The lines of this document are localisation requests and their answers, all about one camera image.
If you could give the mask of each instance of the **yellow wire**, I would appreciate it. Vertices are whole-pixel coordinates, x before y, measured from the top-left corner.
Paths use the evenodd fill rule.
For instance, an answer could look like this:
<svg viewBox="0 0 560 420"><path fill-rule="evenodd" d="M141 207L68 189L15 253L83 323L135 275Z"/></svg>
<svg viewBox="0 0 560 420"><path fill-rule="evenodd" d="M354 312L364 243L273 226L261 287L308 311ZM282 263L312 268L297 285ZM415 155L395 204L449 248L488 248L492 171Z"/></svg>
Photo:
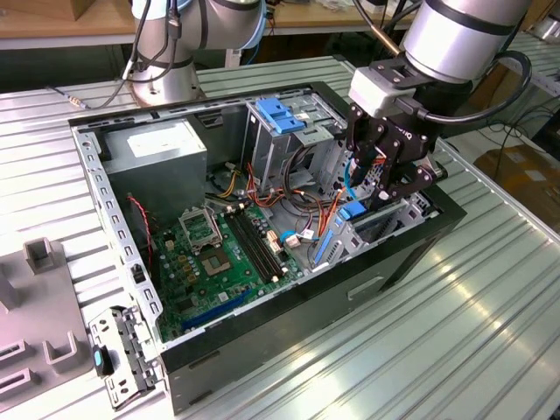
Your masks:
<svg viewBox="0 0 560 420"><path fill-rule="evenodd" d="M218 197L220 197L221 199L225 199L226 197L229 197L231 195L235 187L235 178L237 178L237 174L235 172L232 172L231 182L229 183L229 187L224 193L219 194Z"/></svg>

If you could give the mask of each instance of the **cardboard box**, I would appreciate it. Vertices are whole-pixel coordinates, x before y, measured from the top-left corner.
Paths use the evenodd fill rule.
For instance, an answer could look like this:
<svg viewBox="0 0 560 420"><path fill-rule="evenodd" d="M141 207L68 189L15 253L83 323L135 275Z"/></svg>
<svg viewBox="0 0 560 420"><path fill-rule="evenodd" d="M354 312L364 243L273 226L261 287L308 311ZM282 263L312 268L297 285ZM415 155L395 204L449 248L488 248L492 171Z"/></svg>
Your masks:
<svg viewBox="0 0 560 420"><path fill-rule="evenodd" d="M0 0L0 8L65 20L78 18L95 0Z"/></svg>
<svg viewBox="0 0 560 420"><path fill-rule="evenodd" d="M490 150L474 165L494 175L499 150ZM501 157L496 183L536 217L560 233L560 164L527 145L508 147Z"/></svg>

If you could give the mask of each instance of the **ventilation slot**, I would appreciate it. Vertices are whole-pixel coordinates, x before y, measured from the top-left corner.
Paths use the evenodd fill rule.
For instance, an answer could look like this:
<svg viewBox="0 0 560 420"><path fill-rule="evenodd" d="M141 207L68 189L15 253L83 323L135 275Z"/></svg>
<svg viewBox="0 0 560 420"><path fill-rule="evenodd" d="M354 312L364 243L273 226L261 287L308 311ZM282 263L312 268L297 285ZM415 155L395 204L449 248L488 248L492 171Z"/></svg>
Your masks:
<svg viewBox="0 0 560 420"><path fill-rule="evenodd" d="M339 246L340 246L340 242L336 242L332 247L331 252L329 252L328 257L326 258L326 261L328 263L330 263L331 260L334 258L334 255L336 254L336 251L339 249Z"/></svg>

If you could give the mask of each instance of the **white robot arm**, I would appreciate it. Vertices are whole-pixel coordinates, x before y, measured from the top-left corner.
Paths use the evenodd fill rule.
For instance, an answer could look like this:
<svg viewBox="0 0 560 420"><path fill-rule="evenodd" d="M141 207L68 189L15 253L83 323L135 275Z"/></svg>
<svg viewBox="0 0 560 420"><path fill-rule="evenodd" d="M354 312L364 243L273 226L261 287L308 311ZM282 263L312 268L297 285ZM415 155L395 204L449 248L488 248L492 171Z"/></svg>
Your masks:
<svg viewBox="0 0 560 420"><path fill-rule="evenodd" d="M264 0L134 0L136 98L159 105L199 97L192 52L256 46L265 13Z"/></svg>

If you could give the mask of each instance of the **chip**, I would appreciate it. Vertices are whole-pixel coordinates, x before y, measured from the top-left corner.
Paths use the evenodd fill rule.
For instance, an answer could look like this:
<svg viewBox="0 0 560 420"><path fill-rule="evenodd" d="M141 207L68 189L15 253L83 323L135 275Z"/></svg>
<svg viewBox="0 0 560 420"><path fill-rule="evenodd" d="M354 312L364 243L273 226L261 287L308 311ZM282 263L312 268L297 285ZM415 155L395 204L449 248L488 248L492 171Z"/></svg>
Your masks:
<svg viewBox="0 0 560 420"><path fill-rule="evenodd" d="M193 301L189 298L187 299L183 299L183 300L179 300L176 303L177 309L180 312L184 312L184 311L188 311L189 309L191 309L193 307Z"/></svg>
<svg viewBox="0 0 560 420"><path fill-rule="evenodd" d="M200 254L199 259L205 272L210 277L231 269L231 262L222 248L214 248L206 251Z"/></svg>

